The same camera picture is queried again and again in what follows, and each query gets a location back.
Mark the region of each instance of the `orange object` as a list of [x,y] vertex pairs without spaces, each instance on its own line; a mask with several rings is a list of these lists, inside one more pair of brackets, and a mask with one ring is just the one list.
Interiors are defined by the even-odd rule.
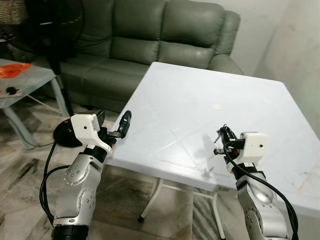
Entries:
[[19,75],[22,71],[30,68],[30,66],[30,63],[10,63],[7,65],[0,66],[0,78],[14,78],[15,76]]

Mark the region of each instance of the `glass coffee table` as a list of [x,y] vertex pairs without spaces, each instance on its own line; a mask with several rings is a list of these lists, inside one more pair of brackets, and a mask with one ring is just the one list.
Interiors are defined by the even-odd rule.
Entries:
[[[19,62],[0,58],[0,66],[6,64],[19,64]],[[32,65],[16,77],[0,78],[0,91],[2,93],[4,93],[8,87],[15,87],[21,91],[21,96],[0,98],[0,109],[3,110],[4,115],[7,117],[10,125],[13,127],[27,150],[34,148],[37,143],[12,109],[12,105],[48,82],[51,83],[61,113],[64,116],[68,116],[69,114],[66,109],[65,100],[58,85],[56,75],[51,69]]]

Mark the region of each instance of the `tiled floor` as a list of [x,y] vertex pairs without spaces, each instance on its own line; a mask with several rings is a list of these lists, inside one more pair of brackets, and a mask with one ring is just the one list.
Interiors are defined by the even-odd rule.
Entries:
[[[52,100],[46,103],[56,107]],[[53,129],[65,119],[39,104],[19,102],[15,107],[36,142],[42,145],[53,141]],[[74,107],[76,113],[96,112],[78,105]],[[110,128],[117,117],[118,113],[107,112],[104,124]],[[50,239],[52,226],[39,203],[39,188],[50,148],[43,146],[24,150],[0,111],[0,240]],[[82,149],[58,146],[49,168],[71,164]],[[63,174],[64,171],[60,170],[48,179],[47,194],[52,212],[62,186]],[[139,223],[137,219],[148,203],[153,181],[154,178],[148,175],[118,167],[105,167],[96,194],[96,208],[88,239],[220,239],[211,201],[169,188],[161,189],[144,223]],[[249,239],[242,209],[233,193],[219,195],[218,210],[228,240]],[[312,226],[314,220],[307,221],[307,226]]]

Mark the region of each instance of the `standing fan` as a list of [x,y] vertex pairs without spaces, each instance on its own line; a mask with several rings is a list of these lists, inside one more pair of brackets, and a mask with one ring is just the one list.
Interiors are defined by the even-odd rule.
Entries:
[[[60,77],[60,61],[74,54],[84,16],[82,0],[0,0],[0,38],[23,51],[46,56],[70,116],[74,112]],[[53,133],[55,140],[66,147],[81,145],[70,127],[70,120],[63,121]]]

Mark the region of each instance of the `black cylinder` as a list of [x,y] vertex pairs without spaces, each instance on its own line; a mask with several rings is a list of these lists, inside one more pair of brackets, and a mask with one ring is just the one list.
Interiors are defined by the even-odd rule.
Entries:
[[86,240],[89,227],[86,225],[56,225],[51,240]]

